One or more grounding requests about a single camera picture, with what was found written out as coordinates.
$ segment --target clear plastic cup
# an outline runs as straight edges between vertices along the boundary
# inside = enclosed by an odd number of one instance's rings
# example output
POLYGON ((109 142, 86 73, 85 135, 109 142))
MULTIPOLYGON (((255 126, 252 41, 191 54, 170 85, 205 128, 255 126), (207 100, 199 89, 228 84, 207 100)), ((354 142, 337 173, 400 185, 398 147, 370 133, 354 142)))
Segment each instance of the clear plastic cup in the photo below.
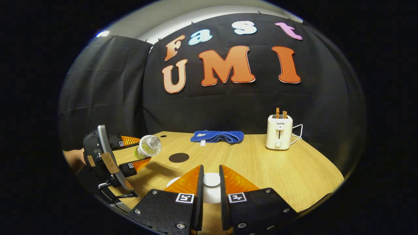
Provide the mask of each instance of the clear plastic cup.
POLYGON ((137 159, 152 157, 161 152, 161 141, 153 135, 146 135, 139 141, 138 148, 135 150, 137 159))

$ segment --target cable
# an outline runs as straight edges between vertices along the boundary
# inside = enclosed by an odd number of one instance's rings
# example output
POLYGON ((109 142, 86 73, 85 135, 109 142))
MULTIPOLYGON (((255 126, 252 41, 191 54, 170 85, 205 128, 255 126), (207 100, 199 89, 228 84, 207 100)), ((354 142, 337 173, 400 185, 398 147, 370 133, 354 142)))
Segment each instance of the cable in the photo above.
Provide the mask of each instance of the cable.
POLYGON ((109 200, 111 202, 112 199, 103 192, 103 189, 105 187, 108 187, 109 185, 111 185, 111 183, 104 184, 104 185, 103 184, 99 184, 99 192, 100 192, 100 195, 103 197, 103 199, 109 200))
POLYGON ((115 202, 115 200, 117 199, 117 197, 115 197, 114 199, 112 199, 112 202, 113 202, 113 204, 117 207, 117 208, 119 208, 121 211, 123 211, 123 212, 125 212, 126 214, 128 213, 128 211, 125 211, 124 209, 122 209, 122 208, 120 208, 118 205, 117 205, 117 203, 115 202))
POLYGON ((117 204, 116 204, 116 202, 115 202, 115 200, 116 199, 119 199, 119 198, 125 198, 125 197, 135 197, 135 195, 133 194, 133 193, 130 193, 130 194, 125 194, 125 195, 121 195, 121 196, 116 196, 116 197, 114 197, 113 199, 112 199, 112 202, 113 202, 113 204, 117 207, 117 208, 119 208, 120 210, 122 210, 123 212, 125 212, 125 213, 128 213, 127 211, 125 211, 125 210, 123 210, 122 208, 120 208, 117 204))
POLYGON ((292 136, 295 136, 295 137, 298 137, 298 138, 297 138, 297 139, 295 139, 293 142, 291 142, 291 143, 290 143, 290 145, 294 144, 294 143, 296 142, 296 140, 298 140, 298 139, 301 139, 301 138, 302 138, 303 124, 299 124, 299 125, 297 125, 297 126, 294 126, 294 127, 292 127, 292 129, 294 129, 294 128, 298 127, 298 126, 301 126, 301 135, 300 135, 300 136, 297 136, 297 135, 292 135, 292 136))
POLYGON ((108 186, 110 186, 111 185, 111 183, 102 183, 102 184, 99 184, 99 192, 100 192, 100 195, 104 198, 104 199, 107 199, 107 200, 109 200, 112 204, 114 204, 117 208, 119 208, 121 211, 123 211, 123 212, 125 212, 125 213, 128 213, 127 211, 125 211, 125 210, 123 210, 122 208, 120 208, 118 205, 117 205, 117 203, 115 202, 115 200, 117 199, 117 198, 123 198, 123 197, 133 197, 133 194, 126 194, 126 195, 122 195, 122 196, 117 196, 117 197, 115 197, 114 199, 110 199, 110 197, 109 196, 107 196, 104 192, 103 192, 103 189, 105 188, 105 187, 108 187, 108 186))

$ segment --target blue towel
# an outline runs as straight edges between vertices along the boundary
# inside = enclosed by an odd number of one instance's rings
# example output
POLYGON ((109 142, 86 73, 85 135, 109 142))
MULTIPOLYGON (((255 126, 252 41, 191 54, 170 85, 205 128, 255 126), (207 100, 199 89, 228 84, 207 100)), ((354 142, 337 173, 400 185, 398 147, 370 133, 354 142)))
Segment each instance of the blue towel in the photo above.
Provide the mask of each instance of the blue towel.
POLYGON ((242 131, 210 131, 199 130, 194 132, 194 136, 190 139, 191 142, 200 142, 205 140, 207 143, 216 143, 225 141, 230 144, 240 143, 244 139, 242 131))

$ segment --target hand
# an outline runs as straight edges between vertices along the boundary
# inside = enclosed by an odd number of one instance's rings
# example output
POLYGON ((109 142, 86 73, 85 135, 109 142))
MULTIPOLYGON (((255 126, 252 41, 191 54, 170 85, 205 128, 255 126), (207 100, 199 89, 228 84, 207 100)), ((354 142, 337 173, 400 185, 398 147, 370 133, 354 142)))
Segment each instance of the hand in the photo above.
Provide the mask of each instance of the hand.
POLYGON ((71 170, 75 174, 78 174, 81 171, 81 169, 83 169, 83 167, 86 165, 86 162, 84 161, 83 152, 84 148, 71 151, 62 151, 65 159, 71 167, 71 170))

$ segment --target black cloth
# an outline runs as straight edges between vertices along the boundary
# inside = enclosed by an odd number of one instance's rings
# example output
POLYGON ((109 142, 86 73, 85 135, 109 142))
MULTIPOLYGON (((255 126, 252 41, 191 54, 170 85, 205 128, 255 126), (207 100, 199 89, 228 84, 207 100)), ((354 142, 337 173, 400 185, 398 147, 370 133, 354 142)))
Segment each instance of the black cloth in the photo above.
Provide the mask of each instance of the black cloth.
POLYGON ((142 82, 150 43, 122 36, 93 39, 68 70, 58 106, 63 150, 81 149, 85 135, 146 134, 142 82))
POLYGON ((239 130, 244 134, 263 134, 267 118, 275 108, 286 110, 293 125, 303 124, 303 139, 330 159, 345 175, 352 167, 349 158, 359 150, 353 139, 362 139, 365 123, 364 101, 357 77, 341 52, 323 35, 308 25, 273 15, 238 13, 218 16, 184 27, 155 43, 149 54, 143 83, 143 107, 149 133, 197 130, 239 130), (238 35, 231 26, 249 20, 257 32, 238 35), (294 27, 303 37, 295 40, 275 23, 294 27), (189 45, 190 35, 209 29, 212 39, 189 45), (173 58, 164 61, 166 45, 185 35, 173 58), (252 83, 228 81, 204 87, 201 52, 215 50, 223 59, 233 46, 248 46, 252 83), (294 50, 293 60, 298 84, 280 82, 281 66, 273 46, 294 50), (186 84, 174 94, 165 91, 162 69, 173 65, 172 83, 178 81, 176 63, 187 59, 186 84))

